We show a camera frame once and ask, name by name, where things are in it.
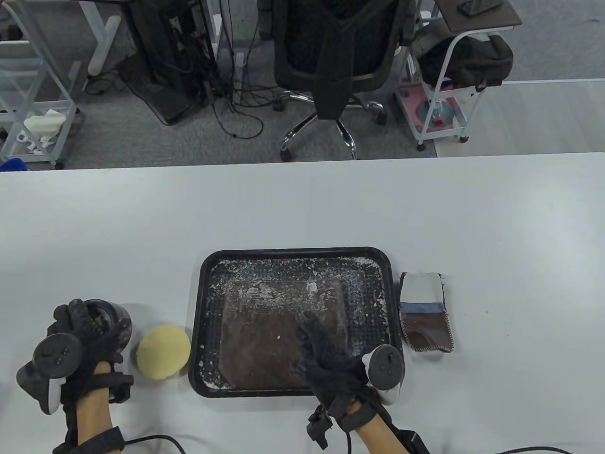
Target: chair base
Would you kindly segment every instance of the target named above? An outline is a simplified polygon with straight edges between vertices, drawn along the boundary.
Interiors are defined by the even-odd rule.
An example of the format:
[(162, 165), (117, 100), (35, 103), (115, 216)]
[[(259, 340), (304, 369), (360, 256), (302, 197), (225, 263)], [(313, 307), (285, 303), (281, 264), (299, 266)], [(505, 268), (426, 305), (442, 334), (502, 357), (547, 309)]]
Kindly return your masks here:
[[(286, 102), (290, 100), (306, 102), (307, 104), (315, 105), (313, 101), (313, 97), (308, 96), (306, 94), (297, 93), (295, 91), (284, 91), (280, 93), (277, 97), (277, 100), (273, 104), (273, 110), (277, 112), (281, 112), (285, 109)], [(364, 109), (366, 111), (372, 112), (374, 115), (374, 121), (379, 125), (387, 124), (387, 111), (384, 106), (379, 102), (369, 101), (366, 102), (365, 105), (360, 104), (359, 102), (350, 102), (346, 106), (347, 109)], [(291, 145), (292, 140), (307, 126), (309, 126), (315, 119), (317, 119), (317, 113), (313, 112), (311, 115), (307, 116), (304, 120), (296, 124), (288, 133), (284, 136), (281, 141), (280, 146), (280, 158), (283, 162), (289, 162), (293, 159), (292, 152), (289, 149), (289, 145)], [(336, 120), (336, 127), (338, 129), (338, 133), (341, 136), (342, 141), (347, 146), (349, 153), (351, 155), (351, 159), (356, 160), (357, 157), (357, 147), (355, 146), (355, 141), (353, 137), (348, 132), (348, 129), (342, 124), (340, 120)]]

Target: gray carpet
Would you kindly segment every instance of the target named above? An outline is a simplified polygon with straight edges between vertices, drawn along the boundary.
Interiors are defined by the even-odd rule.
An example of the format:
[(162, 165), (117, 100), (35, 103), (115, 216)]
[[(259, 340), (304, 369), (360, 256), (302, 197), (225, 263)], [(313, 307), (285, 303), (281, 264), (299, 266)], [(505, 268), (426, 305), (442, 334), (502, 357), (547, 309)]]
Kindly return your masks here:
[[(234, 13), (234, 38), (249, 40), (255, 27), (255, 0), (231, 0)], [(505, 34), (515, 53), (512, 80), (566, 79), (602, 77), (605, 70), (605, 2), (603, 0), (513, 0), (525, 24)], [(74, 59), (85, 66), (96, 42), (78, 4), (75, 2), (33, 3), (38, 20), (60, 64), (68, 67)], [(106, 18), (118, 13), (111, 5), (100, 5)], [(120, 26), (106, 69), (120, 61), (130, 48), (125, 24)], [(272, 43), (255, 47), (250, 58), (250, 80), (273, 85)], [(223, 53), (224, 62), (228, 56)], [(388, 124), (378, 126), (362, 111), (346, 112), (342, 118), (358, 146), (362, 159), (435, 157), (431, 142), (420, 153), (411, 139), (399, 107), (392, 101), (401, 65), (396, 60), (390, 80), (367, 100), (383, 102), (388, 107)], [(77, 119), (66, 145), (68, 168), (107, 168), (157, 165), (197, 165), (219, 163), (277, 162), (278, 141), (297, 121), (311, 112), (306, 105), (291, 102), (283, 113), (271, 108), (254, 109), (264, 122), (260, 137), (233, 139), (220, 129), (212, 110), (206, 108), (172, 127), (163, 126), (147, 106), (130, 93), (109, 92), (103, 96), (74, 94), (82, 114)], [(218, 114), (224, 126), (237, 134), (256, 131), (258, 124), (234, 116), (218, 101)], [(293, 144), (297, 160), (348, 159), (332, 122), (316, 122)]]

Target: black tray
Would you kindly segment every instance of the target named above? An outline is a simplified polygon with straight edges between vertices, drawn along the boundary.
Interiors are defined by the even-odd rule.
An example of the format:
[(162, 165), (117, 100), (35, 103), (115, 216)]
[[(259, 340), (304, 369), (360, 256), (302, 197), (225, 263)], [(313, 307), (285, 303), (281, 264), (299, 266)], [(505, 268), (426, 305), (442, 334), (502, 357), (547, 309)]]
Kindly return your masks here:
[[(189, 383), (195, 392), (204, 397), (312, 394), (309, 388), (233, 389), (218, 369), (224, 309), (221, 285), (250, 280), (251, 276), (267, 281), (305, 280), (311, 277), (308, 263), (317, 266), (316, 270), (325, 268), (326, 272), (357, 276), (350, 283), (343, 281), (349, 354), (367, 353), (385, 343), (402, 350), (391, 263), (382, 251), (376, 248), (218, 251), (208, 256), (200, 271), (189, 363)], [(233, 274), (235, 267), (238, 276)]]

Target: black bag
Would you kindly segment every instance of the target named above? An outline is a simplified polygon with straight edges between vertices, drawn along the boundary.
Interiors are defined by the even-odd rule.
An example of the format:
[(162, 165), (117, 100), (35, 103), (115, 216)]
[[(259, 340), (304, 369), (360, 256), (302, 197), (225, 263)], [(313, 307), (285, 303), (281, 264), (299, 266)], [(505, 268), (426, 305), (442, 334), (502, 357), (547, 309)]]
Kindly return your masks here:
[[(452, 40), (448, 38), (418, 59), (422, 79), (435, 87), (439, 72)], [(456, 44), (445, 75), (454, 85), (475, 86), (477, 91), (485, 87), (502, 85), (512, 70), (512, 50), (501, 36), (490, 36), (489, 41), (480, 41), (465, 36)]]

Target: office chair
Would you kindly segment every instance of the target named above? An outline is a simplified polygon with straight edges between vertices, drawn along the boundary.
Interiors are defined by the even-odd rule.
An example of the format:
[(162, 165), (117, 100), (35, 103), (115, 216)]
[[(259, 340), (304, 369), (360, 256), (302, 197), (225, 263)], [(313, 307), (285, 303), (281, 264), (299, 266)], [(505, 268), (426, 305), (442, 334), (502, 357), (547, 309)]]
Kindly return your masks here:
[[(340, 120), (346, 108), (361, 108), (380, 125), (387, 112), (379, 102), (362, 102), (356, 93), (376, 90), (387, 80), (402, 24), (414, 0), (258, 0), (260, 24), (267, 24), (275, 44), (275, 80), (286, 89), (273, 109), (298, 100), (315, 112), (295, 125), (280, 146), (284, 162), (289, 145), (315, 119), (333, 120), (357, 159), (355, 141)], [(261, 29), (261, 37), (269, 35)], [(311, 92), (311, 96), (300, 92)]]

